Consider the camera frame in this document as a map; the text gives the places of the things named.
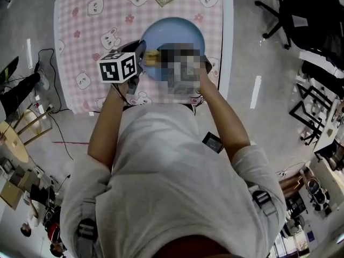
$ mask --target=white t-shirt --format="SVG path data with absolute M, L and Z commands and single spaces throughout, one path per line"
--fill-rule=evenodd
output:
M 245 147 L 231 165 L 197 132 L 183 105 L 136 106 L 123 114 L 112 174 L 86 154 L 75 159 L 61 210 L 61 239 L 74 257 L 84 198 L 96 199 L 98 256 L 148 258 L 187 235 L 245 258 L 268 255 L 286 207 L 264 152 Z M 266 217 L 245 181 L 268 192 L 277 213 Z
M 43 204 L 37 202 L 36 200 L 32 200 L 32 204 L 37 210 L 38 218 L 36 218 L 33 215 L 32 207 L 30 206 L 30 208 L 28 209 L 28 213 L 27 213 L 27 223 L 31 229 L 34 229 L 34 228 L 38 227 L 38 225 L 43 221 L 44 214 L 45 214 L 44 213 L 45 212 L 45 206 Z

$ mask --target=blue plate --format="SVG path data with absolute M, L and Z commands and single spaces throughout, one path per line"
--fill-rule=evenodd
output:
M 194 49 L 199 50 L 200 55 L 204 55 L 205 50 L 204 38 L 198 27 L 179 17 L 169 17 L 155 22 L 146 30 L 141 40 L 146 41 L 147 49 L 158 49 L 168 43 L 190 43 Z M 141 66 L 151 78 L 161 80 L 161 70 L 147 67 L 143 62 Z

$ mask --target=sneaker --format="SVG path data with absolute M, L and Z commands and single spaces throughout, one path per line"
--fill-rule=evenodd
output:
M 41 79 L 39 80 L 38 84 L 41 85 L 41 87 L 44 89 L 44 90 L 49 90 L 50 88 L 50 83 L 49 83 L 49 80 L 48 78 L 45 76 L 45 73 L 43 71 L 43 69 L 39 69 L 37 71 L 37 73 L 39 74 L 39 76 L 41 77 Z

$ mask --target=black pants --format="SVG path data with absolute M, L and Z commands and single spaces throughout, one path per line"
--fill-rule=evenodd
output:
M 48 200 L 48 191 L 45 188 L 39 189 L 35 184 L 31 186 L 30 198 L 37 202 L 46 205 Z
M 344 98 L 344 78 L 337 78 L 333 74 L 308 61 L 304 61 L 302 64 L 302 72 L 324 85 L 328 90 L 334 92 L 340 99 Z
M 24 78 L 18 83 L 17 86 L 13 87 L 10 91 L 0 95 L 0 102 L 4 107 L 6 116 L 8 117 L 11 113 L 15 112 L 23 100 L 29 95 L 34 86 L 40 80 L 40 75 L 34 73 L 31 76 Z

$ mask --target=buckle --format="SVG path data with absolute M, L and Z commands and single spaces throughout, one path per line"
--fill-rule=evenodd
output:
M 257 203 L 259 208 L 263 210 L 265 216 L 270 216 L 277 212 L 273 201 L 271 200 L 270 194 L 265 191 L 254 191 L 252 194 L 253 200 Z
M 98 237 L 96 222 L 92 219 L 83 219 L 77 227 L 78 237 L 96 241 Z

